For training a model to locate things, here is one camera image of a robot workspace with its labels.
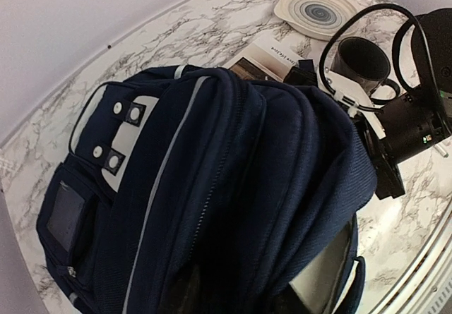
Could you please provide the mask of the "orange treehouse book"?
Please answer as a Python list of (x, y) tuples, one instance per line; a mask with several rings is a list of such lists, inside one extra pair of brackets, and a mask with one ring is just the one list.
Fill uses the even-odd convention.
[(336, 237), (290, 282), (308, 313), (332, 313), (352, 235), (347, 223)]

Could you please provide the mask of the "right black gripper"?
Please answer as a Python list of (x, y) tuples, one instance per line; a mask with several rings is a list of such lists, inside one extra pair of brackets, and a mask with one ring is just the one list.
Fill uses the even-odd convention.
[(394, 158), (387, 153), (383, 141), (379, 140), (370, 123), (363, 116), (353, 118), (352, 122), (359, 133), (376, 172), (377, 185), (375, 194), (377, 198), (383, 200), (404, 195), (405, 188), (400, 170)]

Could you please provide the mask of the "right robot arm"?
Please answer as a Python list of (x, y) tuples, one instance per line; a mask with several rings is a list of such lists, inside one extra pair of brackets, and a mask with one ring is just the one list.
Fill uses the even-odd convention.
[(354, 119), (377, 174), (376, 196), (405, 194), (398, 164), (451, 136), (451, 9), (417, 16), (410, 46), (420, 80), (383, 107), (378, 119), (385, 131), (379, 139), (365, 119)]

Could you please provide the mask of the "navy blue student backpack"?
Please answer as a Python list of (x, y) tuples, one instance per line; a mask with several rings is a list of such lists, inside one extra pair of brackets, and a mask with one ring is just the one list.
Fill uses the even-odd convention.
[(356, 214), (375, 189), (355, 125), (317, 87), (148, 68), (93, 92), (37, 233), (82, 313), (308, 313), (290, 282), (349, 222), (332, 313), (355, 313)]

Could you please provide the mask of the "white afternoon tea book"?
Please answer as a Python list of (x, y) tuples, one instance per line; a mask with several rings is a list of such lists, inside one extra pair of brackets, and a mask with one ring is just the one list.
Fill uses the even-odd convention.
[(223, 65), (245, 80), (282, 82), (302, 57), (269, 36), (261, 36)]

